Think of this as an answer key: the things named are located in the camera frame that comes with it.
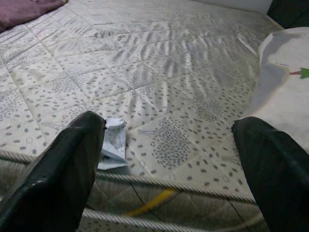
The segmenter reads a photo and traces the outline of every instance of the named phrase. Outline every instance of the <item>yellow cord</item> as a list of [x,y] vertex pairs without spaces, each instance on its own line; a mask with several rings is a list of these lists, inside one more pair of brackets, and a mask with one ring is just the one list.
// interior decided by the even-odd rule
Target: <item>yellow cord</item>
[[159,195],[157,195],[155,198],[150,200],[148,203],[144,204],[142,207],[138,209],[134,209],[128,213],[125,214],[125,216],[134,217],[139,214],[142,214],[149,209],[154,208],[155,206],[159,205],[160,203],[164,202],[167,198],[169,198],[171,195],[173,195],[176,191],[172,188],[167,189],[163,192],[161,192]]

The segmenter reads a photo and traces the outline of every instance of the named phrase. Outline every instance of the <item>crumpled paper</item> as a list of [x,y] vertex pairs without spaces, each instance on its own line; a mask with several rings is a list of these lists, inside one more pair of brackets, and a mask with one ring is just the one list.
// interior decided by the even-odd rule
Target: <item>crumpled paper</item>
[[122,118],[106,119],[106,130],[98,169],[126,166],[126,122]]

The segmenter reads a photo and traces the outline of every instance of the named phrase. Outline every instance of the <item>purple blanket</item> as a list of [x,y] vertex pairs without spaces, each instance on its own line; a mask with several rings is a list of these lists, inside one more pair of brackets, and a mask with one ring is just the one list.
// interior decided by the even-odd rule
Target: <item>purple blanket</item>
[[0,32],[62,6],[62,0],[0,0]]

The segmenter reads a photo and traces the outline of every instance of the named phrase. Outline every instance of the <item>quilted mattress surface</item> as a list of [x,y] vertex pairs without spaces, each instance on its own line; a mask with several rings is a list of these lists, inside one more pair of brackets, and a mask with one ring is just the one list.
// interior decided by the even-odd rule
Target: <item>quilted mattress surface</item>
[[92,110],[127,122],[114,172],[250,199],[230,126],[276,30],[188,0],[70,0],[0,34],[0,149],[38,156]]

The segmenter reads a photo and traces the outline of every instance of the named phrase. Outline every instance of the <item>dark object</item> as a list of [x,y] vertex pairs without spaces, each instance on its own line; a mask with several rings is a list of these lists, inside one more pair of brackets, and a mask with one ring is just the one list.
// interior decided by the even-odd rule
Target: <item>dark object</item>
[[267,15],[285,29],[309,27],[309,0],[273,0]]
[[38,18],[63,4],[62,0],[0,0],[0,32]]
[[288,134],[256,117],[232,132],[249,187],[273,232],[309,231],[309,156]]
[[74,232],[93,186],[105,121],[74,119],[0,203],[0,232]]

